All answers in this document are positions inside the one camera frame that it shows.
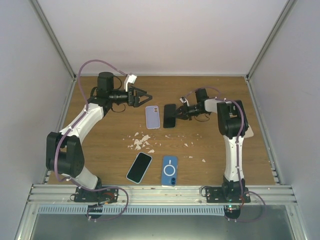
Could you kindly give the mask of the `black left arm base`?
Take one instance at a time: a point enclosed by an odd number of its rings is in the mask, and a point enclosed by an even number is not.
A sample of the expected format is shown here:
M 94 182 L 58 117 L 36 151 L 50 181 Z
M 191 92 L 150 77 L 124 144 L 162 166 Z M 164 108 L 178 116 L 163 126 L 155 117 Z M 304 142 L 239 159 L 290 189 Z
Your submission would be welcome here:
M 116 203 L 119 190 L 112 188 L 102 191 L 88 191 L 83 188 L 76 188 L 70 199 L 76 203 Z

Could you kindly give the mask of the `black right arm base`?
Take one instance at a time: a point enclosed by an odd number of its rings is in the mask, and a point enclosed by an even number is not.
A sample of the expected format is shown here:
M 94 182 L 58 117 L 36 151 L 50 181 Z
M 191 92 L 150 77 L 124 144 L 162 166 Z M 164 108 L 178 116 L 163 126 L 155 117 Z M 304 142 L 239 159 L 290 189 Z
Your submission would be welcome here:
M 251 202 L 250 196 L 244 194 L 240 197 L 241 189 L 239 187 L 229 189 L 222 186 L 206 186 L 204 189 L 207 203 L 240 204 Z

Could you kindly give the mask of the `dark green smartphone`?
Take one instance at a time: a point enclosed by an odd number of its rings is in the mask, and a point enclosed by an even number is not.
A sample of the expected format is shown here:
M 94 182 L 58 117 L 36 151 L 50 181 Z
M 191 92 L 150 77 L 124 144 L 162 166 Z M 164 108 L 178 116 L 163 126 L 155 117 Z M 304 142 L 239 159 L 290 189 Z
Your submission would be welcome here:
M 166 104 L 164 106 L 163 128 L 171 129 L 176 126 L 176 104 Z

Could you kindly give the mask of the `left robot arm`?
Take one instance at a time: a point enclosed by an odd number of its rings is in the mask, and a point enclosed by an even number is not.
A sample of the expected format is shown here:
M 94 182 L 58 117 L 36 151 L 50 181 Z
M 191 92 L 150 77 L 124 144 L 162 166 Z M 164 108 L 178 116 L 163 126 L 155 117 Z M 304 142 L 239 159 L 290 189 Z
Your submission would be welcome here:
M 92 128 L 112 110 L 113 105 L 126 104 L 138 108 L 152 100 L 146 91 L 134 86 L 137 76 L 128 74 L 123 83 L 124 89 L 114 87 L 115 75 L 101 72 L 97 86 L 85 98 L 85 105 L 78 116 L 59 132 L 50 132 L 46 138 L 46 168 L 54 172 L 57 180 L 72 181 L 86 190 L 86 197 L 98 202 L 103 197 L 99 178 L 85 167 L 82 143 Z

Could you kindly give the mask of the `phone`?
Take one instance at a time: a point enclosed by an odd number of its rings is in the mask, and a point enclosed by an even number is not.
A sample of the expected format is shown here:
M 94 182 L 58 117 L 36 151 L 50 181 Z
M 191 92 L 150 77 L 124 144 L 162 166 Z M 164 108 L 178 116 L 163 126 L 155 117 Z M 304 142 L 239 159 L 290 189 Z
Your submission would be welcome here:
M 140 184 L 152 160 L 153 158 L 150 155 L 139 152 L 126 174 L 126 179 L 135 184 Z

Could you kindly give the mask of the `lavender phone case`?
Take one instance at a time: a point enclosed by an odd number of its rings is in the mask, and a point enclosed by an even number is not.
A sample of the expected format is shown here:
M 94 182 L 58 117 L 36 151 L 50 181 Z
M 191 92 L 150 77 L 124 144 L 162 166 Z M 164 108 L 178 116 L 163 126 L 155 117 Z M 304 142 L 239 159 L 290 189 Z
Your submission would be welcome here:
M 145 119 L 148 130 L 159 129 L 161 126 L 159 107 L 157 105 L 146 106 Z

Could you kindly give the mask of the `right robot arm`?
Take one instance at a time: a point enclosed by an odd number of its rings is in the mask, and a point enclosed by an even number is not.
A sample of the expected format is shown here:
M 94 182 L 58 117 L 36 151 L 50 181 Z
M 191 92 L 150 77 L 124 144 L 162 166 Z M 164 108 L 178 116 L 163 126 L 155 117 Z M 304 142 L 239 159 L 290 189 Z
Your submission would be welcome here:
M 241 100 L 231 100 L 220 95 L 209 97 L 204 87 L 197 88 L 197 104 L 190 105 L 187 95 L 180 97 L 182 106 L 175 110 L 174 116 L 181 120 L 191 120 L 202 114 L 217 114 L 219 133 L 225 143 L 225 171 L 223 182 L 218 191 L 223 200 L 234 202 L 243 196 L 245 177 L 242 165 L 242 147 L 249 123 Z

